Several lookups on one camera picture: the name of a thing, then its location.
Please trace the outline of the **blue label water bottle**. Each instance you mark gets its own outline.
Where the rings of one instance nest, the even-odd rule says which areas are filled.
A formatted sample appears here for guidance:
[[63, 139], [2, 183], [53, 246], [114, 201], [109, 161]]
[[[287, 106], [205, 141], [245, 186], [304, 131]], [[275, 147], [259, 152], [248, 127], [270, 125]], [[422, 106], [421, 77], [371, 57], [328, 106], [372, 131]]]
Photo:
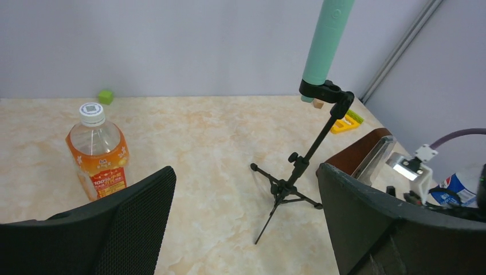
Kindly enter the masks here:
[[444, 188], [454, 195], [444, 191], [431, 193], [432, 198], [440, 205], [459, 204], [457, 198], [461, 200], [461, 205], [465, 207], [478, 208], [477, 189], [480, 183], [484, 165], [472, 164], [462, 170], [452, 174], [437, 187]]

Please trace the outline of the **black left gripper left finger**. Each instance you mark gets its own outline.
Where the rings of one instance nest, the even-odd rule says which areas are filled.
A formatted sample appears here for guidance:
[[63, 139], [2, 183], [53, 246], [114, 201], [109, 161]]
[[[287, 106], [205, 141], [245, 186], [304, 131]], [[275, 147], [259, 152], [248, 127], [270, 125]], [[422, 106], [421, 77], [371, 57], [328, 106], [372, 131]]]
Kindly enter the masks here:
[[154, 274], [176, 181], [167, 166], [46, 220], [1, 225], [1, 273]]

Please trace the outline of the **wooden block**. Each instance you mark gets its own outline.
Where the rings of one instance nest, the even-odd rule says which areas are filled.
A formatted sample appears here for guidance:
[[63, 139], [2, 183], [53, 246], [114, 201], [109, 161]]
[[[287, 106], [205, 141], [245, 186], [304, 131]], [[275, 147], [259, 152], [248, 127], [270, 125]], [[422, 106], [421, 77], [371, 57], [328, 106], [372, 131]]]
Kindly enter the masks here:
[[313, 105], [314, 108], [322, 109], [324, 102], [321, 101], [321, 100], [318, 100], [318, 99], [313, 99], [312, 105]]

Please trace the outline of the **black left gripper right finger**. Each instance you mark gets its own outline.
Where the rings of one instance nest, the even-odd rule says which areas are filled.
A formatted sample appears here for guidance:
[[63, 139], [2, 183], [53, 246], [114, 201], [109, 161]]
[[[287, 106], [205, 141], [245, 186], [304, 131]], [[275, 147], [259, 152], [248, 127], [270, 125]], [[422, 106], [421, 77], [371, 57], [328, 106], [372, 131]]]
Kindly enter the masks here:
[[328, 163], [316, 176], [340, 274], [485, 273], [485, 223], [415, 206]]

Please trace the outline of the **brown wooden metronome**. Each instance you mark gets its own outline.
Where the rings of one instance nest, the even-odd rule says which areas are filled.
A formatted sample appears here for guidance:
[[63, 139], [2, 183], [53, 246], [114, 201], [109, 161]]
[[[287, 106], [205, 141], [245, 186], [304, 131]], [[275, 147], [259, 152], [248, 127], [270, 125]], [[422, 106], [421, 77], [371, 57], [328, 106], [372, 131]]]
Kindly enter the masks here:
[[377, 128], [325, 162], [361, 183], [372, 186], [397, 140], [386, 128]]

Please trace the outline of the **green lego brick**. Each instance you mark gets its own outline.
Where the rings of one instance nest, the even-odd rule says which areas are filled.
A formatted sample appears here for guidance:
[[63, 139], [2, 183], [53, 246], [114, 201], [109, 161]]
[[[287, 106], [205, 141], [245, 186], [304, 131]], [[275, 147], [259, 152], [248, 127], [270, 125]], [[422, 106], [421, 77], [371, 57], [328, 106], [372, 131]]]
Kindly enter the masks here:
[[353, 110], [349, 109], [346, 113], [347, 116], [352, 118], [354, 121], [356, 121], [358, 124], [362, 124], [364, 122], [364, 118], [362, 118], [360, 115], [358, 115], [356, 112]]

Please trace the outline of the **orange tea bottle far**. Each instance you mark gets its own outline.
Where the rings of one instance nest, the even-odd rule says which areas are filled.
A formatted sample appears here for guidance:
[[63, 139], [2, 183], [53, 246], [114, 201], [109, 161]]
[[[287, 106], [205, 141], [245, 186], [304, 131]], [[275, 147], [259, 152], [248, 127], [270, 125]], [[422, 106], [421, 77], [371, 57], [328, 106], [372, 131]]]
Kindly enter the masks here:
[[83, 104], [79, 116], [65, 141], [88, 199], [96, 201], [132, 185], [130, 153], [120, 128], [107, 120], [99, 103]]

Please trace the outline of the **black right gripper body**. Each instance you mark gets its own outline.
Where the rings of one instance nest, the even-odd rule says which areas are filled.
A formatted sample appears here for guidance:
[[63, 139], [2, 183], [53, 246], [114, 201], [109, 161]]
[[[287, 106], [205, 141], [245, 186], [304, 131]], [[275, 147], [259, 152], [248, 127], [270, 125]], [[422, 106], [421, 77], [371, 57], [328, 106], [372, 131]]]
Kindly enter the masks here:
[[477, 189], [477, 206], [478, 208], [471, 208], [471, 207], [465, 207], [461, 205], [461, 200], [459, 198], [459, 204], [447, 204], [447, 205], [440, 205], [437, 203], [431, 196], [431, 193], [437, 192], [437, 191], [444, 191], [447, 194], [454, 195], [454, 193], [444, 189], [444, 188], [439, 188], [437, 187], [438, 184], [431, 185], [427, 202], [423, 205], [421, 203], [421, 200], [417, 194], [415, 194], [413, 191], [408, 191], [403, 194], [405, 201], [431, 210], [435, 211], [438, 213], [450, 215], [453, 217], [458, 217], [458, 218], [464, 218], [472, 221], [479, 221], [479, 222], [485, 222], [485, 165], [482, 171], [482, 176], [480, 179], [480, 183]]

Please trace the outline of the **green cube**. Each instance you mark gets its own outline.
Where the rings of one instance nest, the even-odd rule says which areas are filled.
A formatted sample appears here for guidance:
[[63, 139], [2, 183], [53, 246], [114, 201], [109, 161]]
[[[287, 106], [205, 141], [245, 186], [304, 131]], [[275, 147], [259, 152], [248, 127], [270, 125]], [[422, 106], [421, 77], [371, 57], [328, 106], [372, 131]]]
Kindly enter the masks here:
[[97, 98], [100, 104], [110, 105], [114, 100], [114, 94], [110, 90], [103, 89], [98, 93]]

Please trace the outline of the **black mini tripod stand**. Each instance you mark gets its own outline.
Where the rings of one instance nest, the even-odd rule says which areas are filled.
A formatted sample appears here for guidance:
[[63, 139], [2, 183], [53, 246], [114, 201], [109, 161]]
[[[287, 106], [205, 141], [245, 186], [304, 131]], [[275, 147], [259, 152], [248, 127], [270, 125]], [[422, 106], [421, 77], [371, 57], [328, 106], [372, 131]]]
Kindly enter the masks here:
[[350, 109], [350, 106], [354, 102], [355, 96], [350, 91], [343, 91], [339, 86], [335, 85], [331, 80], [325, 80], [323, 84], [314, 85], [310, 84], [304, 80], [301, 81], [299, 86], [299, 92], [306, 97], [312, 99], [318, 99], [325, 103], [332, 104], [330, 110], [330, 118], [326, 122], [320, 134], [317, 136], [316, 140], [310, 146], [309, 150], [304, 156], [299, 155], [297, 152], [293, 152], [288, 161], [293, 164], [294, 168], [290, 177], [285, 179], [276, 179], [271, 174], [262, 170], [257, 164], [251, 163], [250, 169], [257, 172], [264, 177], [266, 177], [270, 182], [270, 192], [274, 197], [273, 209], [269, 213], [269, 218], [266, 221], [262, 231], [255, 240], [255, 244], [258, 244], [260, 238], [262, 237], [266, 227], [268, 226], [270, 220], [272, 219], [274, 213], [280, 205], [305, 201], [310, 203], [315, 209], [323, 209], [323, 205], [318, 203], [309, 197], [298, 192], [295, 183], [304, 174], [309, 166], [309, 161], [313, 157], [316, 150], [319, 148], [324, 138], [330, 133], [332, 126], [337, 122], [337, 120], [345, 117], [345, 114]]

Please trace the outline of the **yellow triangle toy block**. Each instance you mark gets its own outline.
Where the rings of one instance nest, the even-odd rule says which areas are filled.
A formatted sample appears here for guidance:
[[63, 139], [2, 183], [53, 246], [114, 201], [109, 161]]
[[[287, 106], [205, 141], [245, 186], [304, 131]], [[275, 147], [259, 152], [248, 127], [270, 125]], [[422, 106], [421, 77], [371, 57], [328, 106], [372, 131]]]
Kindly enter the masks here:
[[356, 129], [359, 126], [360, 126], [359, 122], [346, 115], [344, 118], [339, 119], [335, 122], [335, 124], [331, 127], [330, 132], [332, 134], [344, 133]]

